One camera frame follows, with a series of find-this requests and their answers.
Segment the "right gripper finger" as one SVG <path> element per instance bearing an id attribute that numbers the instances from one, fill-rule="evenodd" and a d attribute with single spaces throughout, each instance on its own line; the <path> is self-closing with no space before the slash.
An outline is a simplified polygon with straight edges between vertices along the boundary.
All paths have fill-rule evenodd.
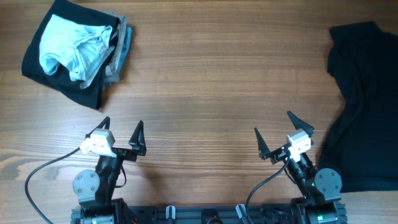
<path id="1" fill-rule="evenodd" d="M 311 126 L 310 124 L 306 123 L 305 121 L 301 120 L 298 118 L 296 115 L 293 114 L 291 111 L 287 111 L 287 116 L 291 120 L 293 126 L 295 127 L 296 130 L 303 129 L 309 137 L 312 136 L 314 133 L 314 127 Z"/>
<path id="2" fill-rule="evenodd" d="M 262 160 L 266 160 L 266 159 L 268 159 L 270 157 L 271 152 L 270 152 L 265 140 L 261 136 L 259 130 L 257 128 L 254 128 L 254 131 L 255 131 L 255 134 L 256 134 L 256 138 L 257 138 L 259 157 Z"/>

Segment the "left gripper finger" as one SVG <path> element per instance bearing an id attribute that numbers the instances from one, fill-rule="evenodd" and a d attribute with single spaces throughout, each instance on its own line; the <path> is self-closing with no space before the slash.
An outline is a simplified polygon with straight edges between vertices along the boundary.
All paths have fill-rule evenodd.
<path id="1" fill-rule="evenodd" d="M 86 138 L 89 138 L 90 135 L 94 132 L 95 129 L 109 129 L 110 127 L 110 117 L 106 116 L 102 122 L 100 122 L 99 125 L 97 125 L 97 127 L 95 127 L 92 131 L 90 131 L 88 134 L 85 135 Z"/>
<path id="2" fill-rule="evenodd" d="M 146 142 L 144 137 L 144 122 L 140 120 L 129 140 L 129 145 L 134 152 L 146 152 Z"/>

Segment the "black t-shirt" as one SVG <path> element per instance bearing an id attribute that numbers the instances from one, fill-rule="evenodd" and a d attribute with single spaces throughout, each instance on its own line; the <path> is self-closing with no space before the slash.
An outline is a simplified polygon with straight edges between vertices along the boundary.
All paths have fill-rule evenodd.
<path id="1" fill-rule="evenodd" d="M 340 171 L 342 192 L 397 190 L 397 36 L 373 21 L 330 28 L 327 62 L 345 107 L 320 164 Z"/>

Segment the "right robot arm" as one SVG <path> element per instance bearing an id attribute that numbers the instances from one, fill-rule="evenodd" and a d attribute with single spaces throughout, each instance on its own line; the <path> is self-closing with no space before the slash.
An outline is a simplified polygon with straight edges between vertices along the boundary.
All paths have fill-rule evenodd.
<path id="1" fill-rule="evenodd" d="M 259 157 L 270 159 L 273 164 L 280 161 L 284 166 L 275 174 L 258 184 L 246 200 L 246 215 L 249 218 L 249 201 L 256 190 L 277 177 L 283 171 L 298 187 L 302 196 L 293 198 L 288 204 L 263 205 L 260 214 L 266 223 L 346 223 L 345 205 L 340 203 L 342 180 L 340 173 L 330 167 L 313 165 L 306 152 L 311 148 L 314 127 L 287 112 L 296 132 L 287 136 L 287 143 L 271 151 L 257 128 L 254 129 Z"/>

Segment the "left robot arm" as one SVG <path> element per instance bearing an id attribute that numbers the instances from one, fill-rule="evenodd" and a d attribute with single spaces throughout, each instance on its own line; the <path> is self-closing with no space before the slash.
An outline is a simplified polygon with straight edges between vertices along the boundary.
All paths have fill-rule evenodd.
<path id="1" fill-rule="evenodd" d="M 124 161 L 135 162 L 145 156 L 144 123 L 139 121 L 130 140 L 130 148 L 114 147 L 115 138 L 109 130 L 110 118 L 105 117 L 95 129 L 85 136 L 80 145 L 84 154 L 99 156 L 94 170 L 79 172 L 73 180 L 73 191 L 78 197 L 79 209 L 72 210 L 71 223 L 139 223 L 137 215 L 122 198 L 113 199 L 120 174 L 125 174 Z"/>

